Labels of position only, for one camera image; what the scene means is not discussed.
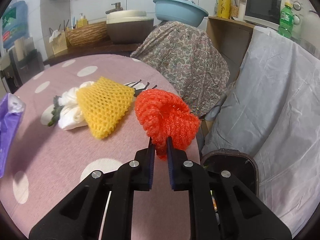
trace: microwave door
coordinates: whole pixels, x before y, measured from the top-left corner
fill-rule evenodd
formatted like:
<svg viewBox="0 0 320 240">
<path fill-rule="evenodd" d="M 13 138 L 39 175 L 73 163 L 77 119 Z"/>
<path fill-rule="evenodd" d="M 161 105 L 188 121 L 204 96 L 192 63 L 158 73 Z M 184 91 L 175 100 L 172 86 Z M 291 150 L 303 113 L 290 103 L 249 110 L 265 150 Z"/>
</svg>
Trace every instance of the microwave door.
<svg viewBox="0 0 320 240">
<path fill-rule="evenodd" d="M 280 9 L 281 0 L 247 0 L 245 16 L 254 18 L 255 23 L 277 29 Z"/>
</svg>

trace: microwave oven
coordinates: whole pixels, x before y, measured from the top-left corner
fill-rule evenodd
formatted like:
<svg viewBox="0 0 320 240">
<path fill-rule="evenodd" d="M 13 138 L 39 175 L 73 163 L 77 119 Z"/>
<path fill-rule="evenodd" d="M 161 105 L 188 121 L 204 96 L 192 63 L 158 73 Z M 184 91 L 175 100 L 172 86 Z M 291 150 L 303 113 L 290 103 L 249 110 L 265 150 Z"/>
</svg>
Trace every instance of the microwave oven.
<svg viewBox="0 0 320 240">
<path fill-rule="evenodd" d="M 278 30 L 280 12 L 285 2 L 292 4 L 294 15 L 292 37 L 299 40 L 303 18 L 312 9 L 308 0 L 247 0 L 243 19 L 259 26 Z"/>
</svg>

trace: yellow bottle cap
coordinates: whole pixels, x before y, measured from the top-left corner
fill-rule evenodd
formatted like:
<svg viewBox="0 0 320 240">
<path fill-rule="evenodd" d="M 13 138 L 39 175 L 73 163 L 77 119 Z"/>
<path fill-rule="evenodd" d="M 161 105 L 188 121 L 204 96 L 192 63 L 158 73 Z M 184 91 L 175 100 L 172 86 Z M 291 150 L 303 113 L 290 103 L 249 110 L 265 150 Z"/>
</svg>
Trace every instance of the yellow bottle cap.
<svg viewBox="0 0 320 240">
<path fill-rule="evenodd" d="M 289 3 L 289 2 L 285 2 L 284 5 L 287 5 L 287 6 L 289 6 L 290 8 L 292 8 L 292 4 Z"/>
</svg>

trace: yellow foam fruit net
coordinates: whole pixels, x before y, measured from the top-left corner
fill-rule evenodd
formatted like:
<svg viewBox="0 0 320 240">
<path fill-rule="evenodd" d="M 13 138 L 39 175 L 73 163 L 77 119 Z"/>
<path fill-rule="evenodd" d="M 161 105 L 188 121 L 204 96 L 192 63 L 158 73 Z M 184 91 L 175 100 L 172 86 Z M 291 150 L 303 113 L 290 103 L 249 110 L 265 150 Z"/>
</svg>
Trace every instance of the yellow foam fruit net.
<svg viewBox="0 0 320 240">
<path fill-rule="evenodd" d="M 134 88 L 100 77 L 90 87 L 80 88 L 77 101 L 95 138 L 107 137 L 128 111 Z"/>
</svg>

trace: faucet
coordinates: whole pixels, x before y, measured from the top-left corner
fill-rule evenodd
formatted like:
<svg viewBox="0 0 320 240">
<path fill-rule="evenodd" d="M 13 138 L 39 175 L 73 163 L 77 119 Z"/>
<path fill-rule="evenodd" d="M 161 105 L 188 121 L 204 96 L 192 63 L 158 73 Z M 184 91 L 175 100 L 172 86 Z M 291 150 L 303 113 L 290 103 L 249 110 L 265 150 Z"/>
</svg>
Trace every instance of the faucet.
<svg viewBox="0 0 320 240">
<path fill-rule="evenodd" d="M 123 10 L 123 8 L 121 7 L 121 3 L 120 2 L 112 3 L 111 5 L 115 5 L 116 7 L 114 9 L 106 11 L 106 14 Z"/>
</svg>

